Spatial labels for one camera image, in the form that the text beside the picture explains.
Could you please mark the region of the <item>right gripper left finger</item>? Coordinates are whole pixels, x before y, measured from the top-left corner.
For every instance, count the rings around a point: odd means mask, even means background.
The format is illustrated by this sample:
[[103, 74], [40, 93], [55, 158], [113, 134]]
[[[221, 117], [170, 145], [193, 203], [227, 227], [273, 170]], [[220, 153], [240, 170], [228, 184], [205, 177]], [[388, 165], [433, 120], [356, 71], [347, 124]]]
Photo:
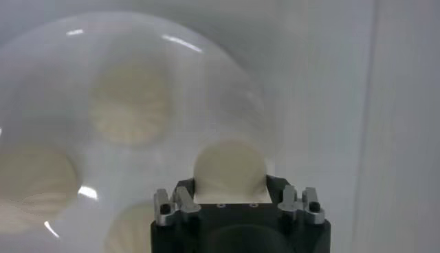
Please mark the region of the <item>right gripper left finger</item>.
[[171, 197], [166, 189], [158, 189], [153, 195], [155, 224], [173, 226], [177, 220], [177, 213], [185, 222], [198, 219], [201, 206], [194, 202], [194, 196], [194, 178], [179, 181]]

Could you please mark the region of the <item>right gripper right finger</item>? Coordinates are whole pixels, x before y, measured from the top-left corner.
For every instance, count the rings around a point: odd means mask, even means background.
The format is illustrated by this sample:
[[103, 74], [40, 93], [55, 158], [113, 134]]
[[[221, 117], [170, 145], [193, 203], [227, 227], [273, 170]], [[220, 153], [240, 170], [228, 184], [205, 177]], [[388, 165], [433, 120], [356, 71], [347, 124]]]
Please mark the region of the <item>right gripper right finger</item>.
[[281, 217], [293, 222], [302, 220], [306, 224], [325, 223], [325, 211], [318, 201], [315, 188], [306, 187], [301, 197], [298, 197], [294, 185], [291, 185], [285, 178], [272, 175], [266, 176], [266, 187]]

